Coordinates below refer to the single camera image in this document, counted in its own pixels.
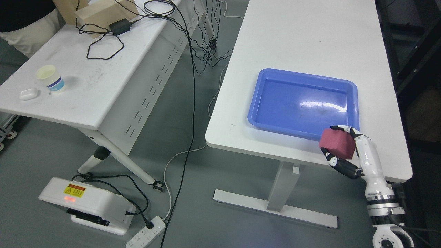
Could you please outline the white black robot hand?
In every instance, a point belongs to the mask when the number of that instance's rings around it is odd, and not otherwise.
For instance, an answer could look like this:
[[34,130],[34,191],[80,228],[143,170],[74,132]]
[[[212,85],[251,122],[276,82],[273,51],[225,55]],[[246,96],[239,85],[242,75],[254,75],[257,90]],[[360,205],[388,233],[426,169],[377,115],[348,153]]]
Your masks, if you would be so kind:
[[381,161],[375,143],[368,136],[354,127],[346,125],[331,126],[331,129],[342,130],[354,139],[355,152],[353,159],[341,159],[331,154],[326,148],[320,148],[329,165],[350,179],[362,177],[366,182],[365,196],[394,194],[387,186]]

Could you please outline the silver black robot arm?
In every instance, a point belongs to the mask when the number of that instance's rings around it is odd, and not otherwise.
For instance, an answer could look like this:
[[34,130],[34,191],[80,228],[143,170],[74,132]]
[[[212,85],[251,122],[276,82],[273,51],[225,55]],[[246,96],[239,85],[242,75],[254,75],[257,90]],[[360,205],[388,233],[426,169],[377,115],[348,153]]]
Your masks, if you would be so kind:
[[373,227],[374,248],[414,248],[412,237],[405,231],[405,209],[400,204],[398,189],[401,183],[388,183],[394,194],[370,195],[367,210]]

